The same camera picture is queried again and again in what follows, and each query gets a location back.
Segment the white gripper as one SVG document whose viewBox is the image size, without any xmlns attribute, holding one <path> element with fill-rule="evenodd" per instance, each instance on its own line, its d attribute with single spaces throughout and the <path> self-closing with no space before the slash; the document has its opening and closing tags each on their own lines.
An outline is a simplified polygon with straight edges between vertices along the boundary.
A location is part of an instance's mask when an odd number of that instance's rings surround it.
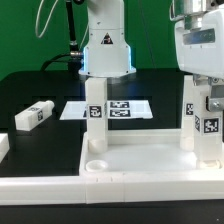
<svg viewBox="0 0 224 224">
<path fill-rule="evenodd" d="M 182 71 L 224 79 L 224 9 L 206 13 L 200 30 L 186 30 L 181 20 L 174 31 Z M 210 112 L 224 111 L 224 98 L 208 97 L 206 108 Z"/>
</svg>

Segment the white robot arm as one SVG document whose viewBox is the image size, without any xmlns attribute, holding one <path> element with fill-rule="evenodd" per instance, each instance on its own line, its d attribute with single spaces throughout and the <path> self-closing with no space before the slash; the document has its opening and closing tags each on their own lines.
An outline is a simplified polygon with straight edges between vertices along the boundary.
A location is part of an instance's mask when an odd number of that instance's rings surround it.
<svg viewBox="0 0 224 224">
<path fill-rule="evenodd" d="M 87 0 L 89 41 L 82 75 L 121 77 L 134 73 L 124 38 L 124 1 Z M 211 86 L 207 109 L 224 111 L 224 0 L 172 0 L 178 66 Z"/>
</svg>

